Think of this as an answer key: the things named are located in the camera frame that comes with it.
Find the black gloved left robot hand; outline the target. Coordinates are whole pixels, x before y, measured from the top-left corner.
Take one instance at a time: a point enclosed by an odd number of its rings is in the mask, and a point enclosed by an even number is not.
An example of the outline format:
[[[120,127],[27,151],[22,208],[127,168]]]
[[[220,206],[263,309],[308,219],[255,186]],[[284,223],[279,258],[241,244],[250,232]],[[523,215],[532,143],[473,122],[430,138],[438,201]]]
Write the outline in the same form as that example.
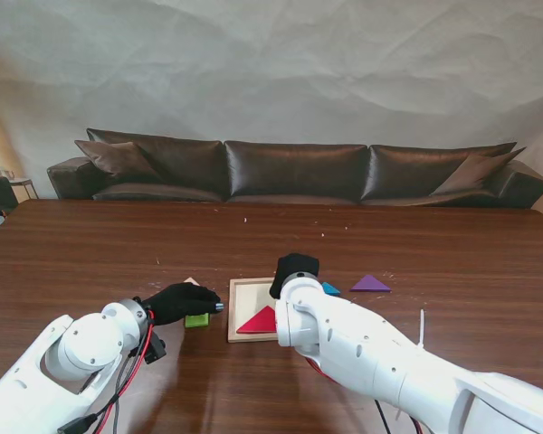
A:
[[[224,309],[214,291],[191,282],[169,285],[143,300],[142,306],[153,312],[157,326],[173,324],[185,316],[217,314]]]

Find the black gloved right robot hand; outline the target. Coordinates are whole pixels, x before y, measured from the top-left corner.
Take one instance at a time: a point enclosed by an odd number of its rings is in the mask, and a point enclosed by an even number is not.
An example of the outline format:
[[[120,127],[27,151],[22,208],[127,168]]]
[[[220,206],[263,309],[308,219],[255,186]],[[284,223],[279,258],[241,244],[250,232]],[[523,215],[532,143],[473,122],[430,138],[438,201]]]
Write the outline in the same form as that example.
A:
[[[318,278],[319,260],[309,255],[290,253],[278,259],[274,280],[269,293],[274,299],[279,299],[284,282],[293,274],[303,274],[304,277]]]

